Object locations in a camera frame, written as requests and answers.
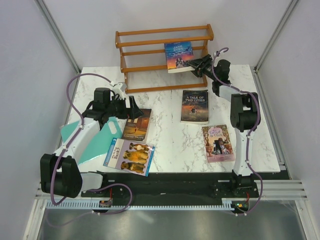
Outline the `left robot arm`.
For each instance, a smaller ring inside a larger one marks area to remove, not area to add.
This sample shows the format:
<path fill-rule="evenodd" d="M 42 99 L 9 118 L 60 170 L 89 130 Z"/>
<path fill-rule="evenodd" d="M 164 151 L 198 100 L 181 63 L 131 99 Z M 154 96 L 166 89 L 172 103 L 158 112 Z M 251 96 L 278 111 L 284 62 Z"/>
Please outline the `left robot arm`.
<path fill-rule="evenodd" d="M 41 190 L 51 198 L 77 197 L 84 181 L 79 165 L 108 153 L 112 140 L 121 136 L 117 120 L 134 120 L 142 115 L 135 98 L 119 87 L 96 88 L 80 120 L 66 125 L 70 134 L 64 137 L 64 143 L 54 153 L 41 157 Z"/>

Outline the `Jane Eyre blue book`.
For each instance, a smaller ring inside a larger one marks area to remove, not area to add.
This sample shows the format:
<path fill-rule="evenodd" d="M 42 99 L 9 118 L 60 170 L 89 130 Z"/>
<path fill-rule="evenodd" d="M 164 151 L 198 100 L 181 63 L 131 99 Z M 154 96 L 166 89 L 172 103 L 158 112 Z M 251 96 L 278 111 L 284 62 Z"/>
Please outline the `Jane Eyre blue book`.
<path fill-rule="evenodd" d="M 194 58 L 190 41 L 165 43 L 164 50 L 169 74 L 194 70 L 192 66 L 187 64 L 187 61 Z"/>

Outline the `A Tale of Two Cities book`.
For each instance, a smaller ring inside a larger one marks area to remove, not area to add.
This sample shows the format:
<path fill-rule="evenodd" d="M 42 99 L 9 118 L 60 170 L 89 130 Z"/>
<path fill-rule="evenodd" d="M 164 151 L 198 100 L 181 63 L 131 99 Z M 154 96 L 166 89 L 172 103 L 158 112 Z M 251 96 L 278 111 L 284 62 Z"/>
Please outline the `A Tale of Two Cities book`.
<path fill-rule="evenodd" d="M 208 90 L 183 90 L 180 121 L 203 125 L 209 122 Z"/>

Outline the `Kate DiCamillo dark book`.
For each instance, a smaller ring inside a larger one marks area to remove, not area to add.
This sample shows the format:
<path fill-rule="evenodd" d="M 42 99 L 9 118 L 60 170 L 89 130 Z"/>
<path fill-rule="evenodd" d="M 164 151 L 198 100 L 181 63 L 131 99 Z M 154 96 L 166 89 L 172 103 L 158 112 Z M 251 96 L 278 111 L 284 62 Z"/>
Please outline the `Kate DiCamillo dark book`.
<path fill-rule="evenodd" d="M 151 108 L 141 108 L 143 115 L 136 119 L 128 119 L 125 123 L 122 139 L 146 143 L 152 114 Z"/>

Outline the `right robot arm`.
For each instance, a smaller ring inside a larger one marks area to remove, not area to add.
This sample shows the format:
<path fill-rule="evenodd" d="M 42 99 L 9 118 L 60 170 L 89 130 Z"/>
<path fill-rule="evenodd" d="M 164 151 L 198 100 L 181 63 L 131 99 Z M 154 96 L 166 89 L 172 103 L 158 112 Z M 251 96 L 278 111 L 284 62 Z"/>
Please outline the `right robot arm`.
<path fill-rule="evenodd" d="M 240 197 L 247 189 L 254 189 L 256 172 L 251 166 L 250 157 L 255 131 L 261 122 L 259 98 L 257 93 L 240 90 L 231 84 L 229 61 L 221 59 L 215 64 L 214 60 L 208 54 L 188 60 L 186 64 L 193 68 L 192 73 L 196 77 L 211 78 L 213 93 L 230 103 L 230 123 L 235 130 L 236 153 L 229 191 L 233 196 Z"/>

